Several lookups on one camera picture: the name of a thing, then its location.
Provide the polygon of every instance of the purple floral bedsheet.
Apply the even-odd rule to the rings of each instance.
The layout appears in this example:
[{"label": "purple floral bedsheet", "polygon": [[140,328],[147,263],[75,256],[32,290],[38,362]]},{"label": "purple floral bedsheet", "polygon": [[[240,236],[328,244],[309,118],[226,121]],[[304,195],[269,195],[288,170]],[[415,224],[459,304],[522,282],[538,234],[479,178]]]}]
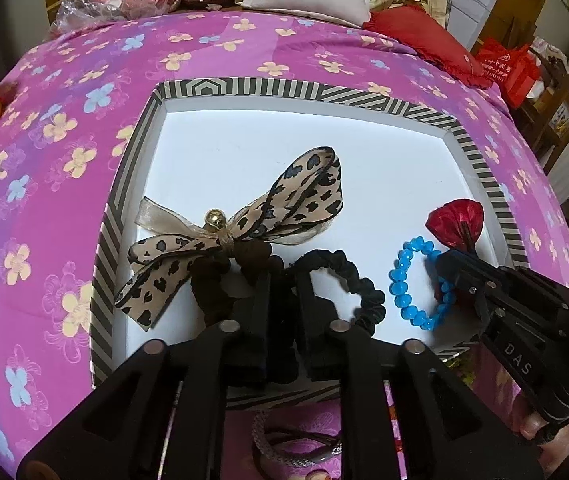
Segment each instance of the purple floral bedsheet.
[{"label": "purple floral bedsheet", "polygon": [[569,286],[569,232],[496,86],[469,89],[375,33],[291,16],[175,14],[66,35],[2,83],[0,463],[20,459],[91,390],[89,299],[104,204],[151,91],[208,76],[297,78],[459,119],[509,202],[533,269]]}]

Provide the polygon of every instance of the red ruffled pillowcase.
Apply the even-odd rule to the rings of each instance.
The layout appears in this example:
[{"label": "red ruffled pillowcase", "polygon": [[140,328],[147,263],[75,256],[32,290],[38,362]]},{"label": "red ruffled pillowcase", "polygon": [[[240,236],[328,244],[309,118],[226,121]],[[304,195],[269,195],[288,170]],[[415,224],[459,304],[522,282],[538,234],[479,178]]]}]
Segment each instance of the red ruffled pillowcase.
[{"label": "red ruffled pillowcase", "polygon": [[371,13],[371,30],[412,47],[418,55],[467,86],[489,88],[493,81],[481,64],[420,6],[406,5]]}]

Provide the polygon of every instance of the red fabric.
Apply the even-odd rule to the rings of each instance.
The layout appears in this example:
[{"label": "red fabric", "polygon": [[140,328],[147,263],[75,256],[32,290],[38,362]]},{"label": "red fabric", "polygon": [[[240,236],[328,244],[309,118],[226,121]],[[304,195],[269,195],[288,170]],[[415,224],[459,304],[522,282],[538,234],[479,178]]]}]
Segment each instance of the red fabric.
[{"label": "red fabric", "polygon": [[523,103],[540,77],[540,69],[528,50],[529,45],[507,50],[498,41],[488,38],[476,55],[485,74],[498,83],[504,100],[512,108]]},{"label": "red fabric", "polygon": [[478,61],[422,7],[402,6],[371,13],[365,30],[379,32],[412,47],[418,55],[459,79],[467,86],[489,88]]},{"label": "red fabric", "polygon": [[[469,227],[472,247],[468,247],[465,243],[463,223]],[[461,198],[429,213],[425,227],[442,245],[450,249],[471,251],[482,233],[482,224],[484,224],[482,204]]]}]

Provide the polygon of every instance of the leopard print bow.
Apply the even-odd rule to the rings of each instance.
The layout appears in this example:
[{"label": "leopard print bow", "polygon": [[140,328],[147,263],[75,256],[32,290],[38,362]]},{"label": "leopard print bow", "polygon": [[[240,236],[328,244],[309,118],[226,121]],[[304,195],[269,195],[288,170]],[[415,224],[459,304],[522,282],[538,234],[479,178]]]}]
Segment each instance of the leopard print bow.
[{"label": "leopard print bow", "polygon": [[116,308],[149,330],[188,280],[196,258],[215,251],[232,256],[235,241],[252,238],[300,244],[325,230],[341,209],[340,161],[332,148],[324,146],[299,156],[268,193],[215,233],[145,197],[136,223],[156,235],[129,249],[135,273],[117,294]]}]

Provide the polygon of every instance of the gold bead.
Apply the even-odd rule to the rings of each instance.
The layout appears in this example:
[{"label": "gold bead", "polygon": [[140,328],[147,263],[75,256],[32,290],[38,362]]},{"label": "gold bead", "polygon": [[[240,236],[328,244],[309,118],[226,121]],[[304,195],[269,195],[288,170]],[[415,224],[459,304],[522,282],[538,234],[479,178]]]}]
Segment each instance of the gold bead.
[{"label": "gold bead", "polygon": [[204,215],[204,228],[207,231],[219,231],[227,224],[227,218],[219,209],[211,209]]}]

